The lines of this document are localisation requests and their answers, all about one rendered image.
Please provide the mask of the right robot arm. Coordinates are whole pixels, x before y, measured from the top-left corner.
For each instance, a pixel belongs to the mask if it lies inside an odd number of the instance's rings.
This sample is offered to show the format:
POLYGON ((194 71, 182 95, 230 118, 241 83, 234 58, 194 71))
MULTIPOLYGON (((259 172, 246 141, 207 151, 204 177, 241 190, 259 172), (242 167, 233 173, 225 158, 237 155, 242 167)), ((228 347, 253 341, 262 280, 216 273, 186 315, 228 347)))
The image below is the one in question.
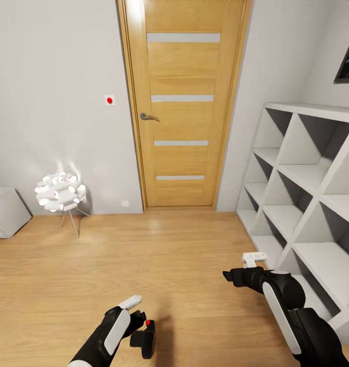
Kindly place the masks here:
POLYGON ((223 271, 223 276, 236 287, 250 287, 266 297, 301 367, 349 367, 336 332, 312 307, 304 308, 305 292, 291 273, 256 265, 267 258, 263 251, 243 253, 244 267, 223 271))

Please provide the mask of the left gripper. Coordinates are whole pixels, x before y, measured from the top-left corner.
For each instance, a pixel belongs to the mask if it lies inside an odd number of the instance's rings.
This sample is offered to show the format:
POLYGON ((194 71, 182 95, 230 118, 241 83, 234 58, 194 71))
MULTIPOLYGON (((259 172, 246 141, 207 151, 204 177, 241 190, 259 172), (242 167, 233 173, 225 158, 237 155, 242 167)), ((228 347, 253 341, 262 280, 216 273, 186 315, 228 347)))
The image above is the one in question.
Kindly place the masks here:
POLYGON ((129 337, 133 332, 144 325, 144 322, 146 321, 146 314, 145 312, 140 312, 140 310, 137 310, 136 312, 130 314, 130 319, 130 328, 128 332, 124 335, 124 338, 129 337))

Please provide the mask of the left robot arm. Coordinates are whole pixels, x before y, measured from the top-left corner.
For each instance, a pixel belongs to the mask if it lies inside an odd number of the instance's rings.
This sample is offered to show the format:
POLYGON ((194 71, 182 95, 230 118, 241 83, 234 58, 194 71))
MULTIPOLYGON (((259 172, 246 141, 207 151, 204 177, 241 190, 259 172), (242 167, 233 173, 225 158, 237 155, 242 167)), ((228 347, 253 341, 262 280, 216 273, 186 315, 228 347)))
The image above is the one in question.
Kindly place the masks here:
POLYGON ((123 338, 144 325, 145 312, 129 314, 129 310, 142 302, 135 295, 108 310, 101 324, 92 333, 67 367, 110 367, 123 338))

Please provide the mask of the digital camera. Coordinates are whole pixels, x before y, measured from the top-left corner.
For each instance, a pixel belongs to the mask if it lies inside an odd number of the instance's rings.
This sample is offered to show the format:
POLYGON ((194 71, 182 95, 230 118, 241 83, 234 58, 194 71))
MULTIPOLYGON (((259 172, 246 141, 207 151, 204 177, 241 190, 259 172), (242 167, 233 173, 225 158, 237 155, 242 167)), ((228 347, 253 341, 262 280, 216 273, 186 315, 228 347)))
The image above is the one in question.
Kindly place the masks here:
POLYGON ((147 320, 145 330, 136 330, 131 334, 130 347, 140 347, 144 359, 151 359, 153 355, 155 325, 154 320, 147 320))

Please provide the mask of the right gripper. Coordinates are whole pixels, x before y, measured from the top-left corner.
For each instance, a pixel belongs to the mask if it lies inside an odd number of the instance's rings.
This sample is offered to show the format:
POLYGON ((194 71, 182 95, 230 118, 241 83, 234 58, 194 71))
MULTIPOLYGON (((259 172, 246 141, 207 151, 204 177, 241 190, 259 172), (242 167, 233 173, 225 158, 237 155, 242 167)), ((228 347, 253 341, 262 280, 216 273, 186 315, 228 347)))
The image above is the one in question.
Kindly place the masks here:
POLYGON ((228 281, 233 281, 236 287, 250 287, 256 291, 253 284, 253 276, 256 271, 264 270, 263 267, 238 268, 230 271, 223 271, 223 276, 228 281))

